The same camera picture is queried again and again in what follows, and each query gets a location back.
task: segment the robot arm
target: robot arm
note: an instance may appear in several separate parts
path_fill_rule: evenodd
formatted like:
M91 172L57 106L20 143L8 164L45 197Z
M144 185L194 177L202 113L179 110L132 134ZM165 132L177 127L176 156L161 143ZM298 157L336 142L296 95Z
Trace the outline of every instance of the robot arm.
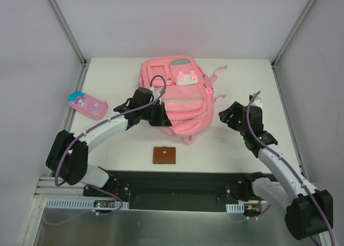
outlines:
M284 219L289 232L300 240L328 230L325 221L304 189L306 186L321 207L330 226L333 227L331 194L326 190L319 191L306 178L295 172L277 140L264 131L261 99L258 97L254 99L249 109L248 120L253 133L261 142L268 145L270 150L252 136L247 124L247 111L247 106L234 102L231 107L219 113L220 120L240 132L247 149L271 170L280 186L274 185L261 172L256 172L246 175L241 184L232 188L232 196L243 201L247 201L253 195L263 198L272 207L285 214Z
M48 155L47 167L57 172L62 155L67 147L78 138L68 151L61 165L59 176L69 185L81 182L97 187L107 187L109 174L99 167L89 165L88 155L101 143L130 129L140 120L147 120L151 126L171 126L163 102L157 101L144 107L159 94L160 91L157 90L138 88L132 98L113 109L113 113L107 119L95 126L75 134L65 130L59 132Z

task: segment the pink pencil case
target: pink pencil case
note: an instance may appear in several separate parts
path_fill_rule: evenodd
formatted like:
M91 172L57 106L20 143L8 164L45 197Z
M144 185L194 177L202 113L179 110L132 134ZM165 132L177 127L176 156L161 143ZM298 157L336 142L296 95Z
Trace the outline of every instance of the pink pencil case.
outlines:
M75 91L68 97L68 104L84 115L99 120L108 112L106 101L100 101L84 92Z

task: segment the pink buckle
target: pink buckle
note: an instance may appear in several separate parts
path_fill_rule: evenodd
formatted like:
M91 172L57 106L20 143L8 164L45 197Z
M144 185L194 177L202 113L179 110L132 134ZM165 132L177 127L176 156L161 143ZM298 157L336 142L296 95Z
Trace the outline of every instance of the pink buckle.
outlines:
M193 70L190 71L190 79L191 79L192 81L195 81L195 80L196 80L196 74L195 74L195 72L194 72Z
M205 92L207 94L211 94L213 92L213 90L211 88L205 88Z
M184 74L182 71L178 71L178 80L179 81L184 81Z

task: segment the gray patch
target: gray patch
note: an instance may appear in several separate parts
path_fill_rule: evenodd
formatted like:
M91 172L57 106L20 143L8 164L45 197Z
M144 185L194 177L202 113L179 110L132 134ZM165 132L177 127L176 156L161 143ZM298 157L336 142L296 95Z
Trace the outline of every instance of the gray patch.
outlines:
M170 65L184 65L188 63L191 63L188 59L178 59L171 61Z

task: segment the gray floor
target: gray floor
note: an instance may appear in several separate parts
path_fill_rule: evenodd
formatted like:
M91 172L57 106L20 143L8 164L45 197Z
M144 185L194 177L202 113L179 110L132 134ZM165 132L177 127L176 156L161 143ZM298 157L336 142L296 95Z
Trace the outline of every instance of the gray floor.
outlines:
M79 210L45 209L49 222L59 222ZM84 213L60 226L41 223L35 245L225 246L314 245L295 240L283 215L270 209L257 221L241 214L165 211L120 211L110 216Z

